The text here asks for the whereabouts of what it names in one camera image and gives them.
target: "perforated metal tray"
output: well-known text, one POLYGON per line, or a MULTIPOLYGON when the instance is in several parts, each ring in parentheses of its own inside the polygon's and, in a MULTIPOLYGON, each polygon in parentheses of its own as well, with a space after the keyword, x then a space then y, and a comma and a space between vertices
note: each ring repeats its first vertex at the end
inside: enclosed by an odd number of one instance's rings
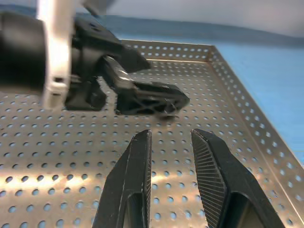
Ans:
POLYGON ((190 130, 222 137, 255 175, 286 227, 304 227, 304 171, 214 46, 123 41, 151 60, 139 81, 178 85, 190 104, 167 122, 43 110, 29 95, 0 95, 0 226, 90 227, 105 178, 131 137, 152 129, 151 228, 207 226, 190 130))

